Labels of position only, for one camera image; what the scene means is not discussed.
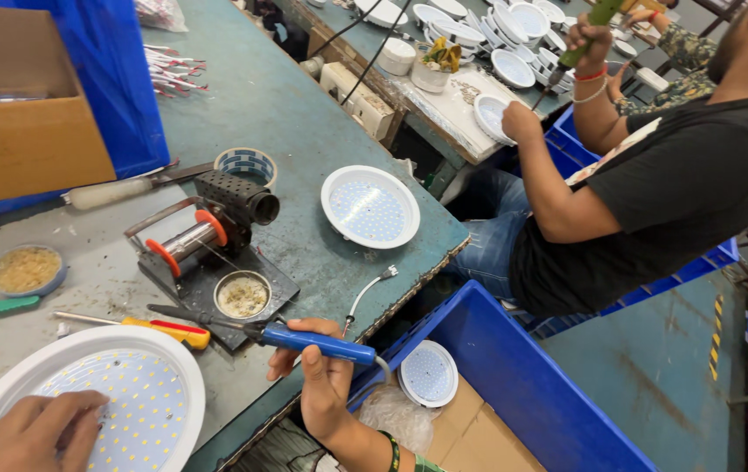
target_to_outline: blue-green table surface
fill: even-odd
[[[254,225],[253,243],[301,286],[298,305],[287,304],[282,313],[343,321],[359,290],[394,264],[400,275],[368,291],[348,337],[372,332],[465,243],[467,230],[231,2],[191,0],[181,8],[190,32],[143,30],[147,44],[207,60],[199,81],[210,84],[209,92],[159,99],[172,157],[191,166],[239,146],[272,156],[281,212],[268,226]],[[411,189],[421,225],[409,243],[369,250],[330,228],[319,200],[322,183],[354,164],[386,170]],[[194,454],[186,470],[213,470],[291,404],[301,385],[298,370],[276,383]]]
[[[402,7],[406,2],[406,0],[391,1],[399,7]],[[415,39],[425,41],[426,39],[424,39],[423,37],[423,31],[419,26],[417,26],[417,19],[414,12],[412,12],[411,10],[413,4],[425,3],[425,0],[408,1],[411,4],[406,11],[406,14],[409,16],[409,21],[408,23],[397,28],[396,31],[399,33],[407,33]],[[566,13],[567,16],[577,17],[578,14],[584,11],[589,11],[589,9],[591,8],[589,3],[587,3],[585,0],[571,0],[570,3],[564,3],[559,0],[549,1],[563,9],[564,13]],[[459,0],[459,2],[463,6],[472,10],[479,19],[487,15],[487,9],[490,7],[490,5],[488,5],[484,0]],[[314,7],[313,5],[307,3],[306,0],[279,0],[277,3],[281,5],[289,3],[295,8],[305,7],[309,9],[314,14],[316,14],[316,16],[318,16],[322,20],[322,22],[326,24],[326,26],[331,29],[330,32],[327,32],[329,34],[337,32],[353,23],[353,19],[351,19],[351,17],[356,17],[356,15],[352,14],[353,12],[351,12],[350,10],[346,10],[338,5],[333,5],[333,3],[329,1],[326,2],[323,7]],[[385,34],[385,28],[381,28],[379,26],[375,26],[363,21],[361,24],[354,26],[349,31],[344,33],[342,35],[342,38],[344,38],[348,42],[348,44],[356,51],[357,54],[361,55],[366,60],[370,60],[372,57],[374,57],[377,49],[379,49],[379,44],[382,43]],[[641,52],[644,49],[648,48],[648,44],[635,36],[631,41],[629,41],[629,44],[636,48],[637,52]],[[607,59],[622,62],[627,60],[624,56],[620,56],[613,49],[610,50],[610,54],[608,55]],[[490,64],[490,61],[488,59],[476,59],[475,62],[483,66],[488,66]],[[533,105],[534,102],[536,102],[536,100],[540,97],[540,91],[541,89],[539,89],[538,87],[528,87],[525,89],[517,89],[514,92],[526,103]],[[540,103],[540,106],[537,107],[537,111],[548,115],[549,113],[552,113],[553,111],[557,110],[562,105],[567,103],[570,100],[569,95],[570,94],[568,93],[565,93],[562,96],[549,94]]]

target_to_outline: roll of tape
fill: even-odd
[[[228,174],[250,172],[266,179],[263,187],[275,193],[277,165],[263,151],[252,148],[231,148],[223,151],[213,162],[213,168]]]

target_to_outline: screwdriver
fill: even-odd
[[[597,0],[595,5],[592,6],[592,11],[589,12],[589,24],[593,26],[604,26],[605,24],[610,23],[610,18],[619,11],[619,7],[623,3],[624,0]],[[543,101],[549,89],[560,83],[560,79],[564,78],[564,74],[578,64],[578,60],[584,55],[587,49],[589,49],[591,44],[592,39],[588,38],[586,45],[580,46],[575,50],[566,49],[566,52],[564,52],[557,60],[557,66],[552,71],[552,75],[548,77],[548,85],[543,89],[540,98],[537,99],[536,103],[534,103],[532,111],[536,110],[536,106]]]
[[[213,316],[205,312],[193,312],[177,306],[147,305],[146,308],[152,312],[206,326],[215,324],[217,326],[237,329],[261,346],[269,345],[275,348],[303,351],[307,346],[315,344],[318,346],[318,349],[321,349],[323,355],[334,359],[349,360],[363,365],[372,365],[377,359],[374,348],[342,339],[331,338],[323,334],[293,331],[282,323],[268,321],[238,323],[231,321],[227,316]]]
[[[132,316],[127,316],[123,318],[123,321],[117,322],[104,318],[98,318],[96,316],[77,315],[75,313],[59,311],[54,311],[53,316],[97,324],[126,324],[131,326],[151,327],[156,331],[161,331],[164,334],[169,334],[180,343],[187,343],[193,349],[205,349],[208,347],[208,343],[210,343],[211,340],[211,333],[207,329],[187,326],[186,324],[170,323],[161,320],[145,321],[139,320],[138,318],[133,318]]]

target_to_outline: blue soldering iron handle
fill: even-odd
[[[307,346],[315,344],[318,349],[321,349],[323,355],[334,359],[349,360],[355,364],[371,365],[376,358],[374,348],[323,334],[293,331],[280,323],[266,325],[262,342],[275,348],[295,349],[296,351],[303,351]]]

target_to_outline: bracelet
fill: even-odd
[[[388,440],[391,442],[391,467],[388,472],[397,472],[397,470],[400,469],[400,444],[398,444],[397,440],[394,439],[394,436],[391,436],[389,433],[385,431],[379,432],[388,437]]]
[[[601,71],[591,75],[591,76],[579,76],[577,73],[574,74],[575,80],[578,80],[579,82],[588,82],[591,80],[595,80],[604,74],[607,73],[607,64],[604,64],[604,67],[601,69]]]
[[[605,78],[604,78],[604,83],[603,83],[603,84],[601,84],[601,88],[600,88],[600,89],[598,89],[598,91],[597,91],[596,93],[592,94],[592,96],[591,96],[591,97],[585,98],[585,99],[583,99],[583,100],[575,100],[575,98],[574,98],[574,96],[573,96],[573,97],[572,97],[572,102],[573,102],[574,104],[576,104],[576,105],[577,105],[578,103],[586,103],[586,102],[589,102],[590,100],[592,100],[592,99],[594,99],[594,98],[598,97],[599,95],[601,95],[601,92],[605,91],[605,89],[607,89],[607,77],[605,77]]]

